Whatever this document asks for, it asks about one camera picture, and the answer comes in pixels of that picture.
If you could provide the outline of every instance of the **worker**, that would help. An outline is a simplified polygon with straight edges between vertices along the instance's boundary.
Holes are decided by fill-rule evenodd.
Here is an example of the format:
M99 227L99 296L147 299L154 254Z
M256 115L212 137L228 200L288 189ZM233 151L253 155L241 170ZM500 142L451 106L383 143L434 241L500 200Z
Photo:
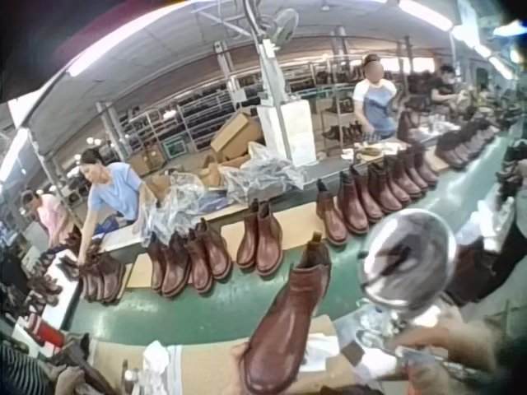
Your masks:
M77 259L82 265L96 228L98 211L103 205L106 203L121 213L129 225L133 224L132 232L136 234L144 221L140 207L151 201L153 194L129 164L114 162L105 166L96 148L85 150L80 162L81 173L91 182L88 213L82 228L82 242Z
M78 367L53 366L3 343L0 343L0 356L2 394L73 395L76 388L86 386L84 372Z
M353 92L355 116L368 142L392 137L397 127L389 114L389 101L397 88L392 81L384 79L385 69L379 56L371 53L364 58L363 64L366 79L360 81Z
M21 200L26 210L46 228L50 249L56 249L70 233L81 233L72 215L54 195L48 193L39 195L32 190L26 190L22 193Z
M449 64L441 66L440 76L431 82L431 101L435 104L455 103L455 70Z

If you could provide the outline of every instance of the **clear plastic wrap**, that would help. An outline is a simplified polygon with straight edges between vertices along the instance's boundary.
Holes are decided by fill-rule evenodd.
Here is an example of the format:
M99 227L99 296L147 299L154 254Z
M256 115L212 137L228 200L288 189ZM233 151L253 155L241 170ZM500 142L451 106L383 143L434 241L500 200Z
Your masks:
M291 188L304 188L304 171L256 142L249 143L250 159L239 169L220 166L229 202L248 203L252 198L269 199Z

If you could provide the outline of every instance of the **striped clothing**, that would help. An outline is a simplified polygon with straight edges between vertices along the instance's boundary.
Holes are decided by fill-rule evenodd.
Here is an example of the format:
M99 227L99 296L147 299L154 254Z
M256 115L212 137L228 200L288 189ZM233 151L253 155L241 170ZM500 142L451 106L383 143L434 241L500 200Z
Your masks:
M53 386L36 359L0 344L2 395L52 395Z

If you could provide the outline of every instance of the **red object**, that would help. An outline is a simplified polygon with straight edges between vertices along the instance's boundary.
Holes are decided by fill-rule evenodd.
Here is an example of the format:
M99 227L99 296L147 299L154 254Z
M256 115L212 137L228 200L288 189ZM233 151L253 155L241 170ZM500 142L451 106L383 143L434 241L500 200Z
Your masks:
M44 342L50 342L59 348L64 345L64 335L35 313L31 313L27 329Z

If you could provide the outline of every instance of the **white paper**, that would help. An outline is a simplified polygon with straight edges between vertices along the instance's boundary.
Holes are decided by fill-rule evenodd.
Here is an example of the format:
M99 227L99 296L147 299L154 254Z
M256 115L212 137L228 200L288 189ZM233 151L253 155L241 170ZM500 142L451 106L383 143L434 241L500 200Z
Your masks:
M323 333L312 333L307 338L305 345L305 362L300 367L300 372L324 372L326 360L340 353L336 336L326 336Z

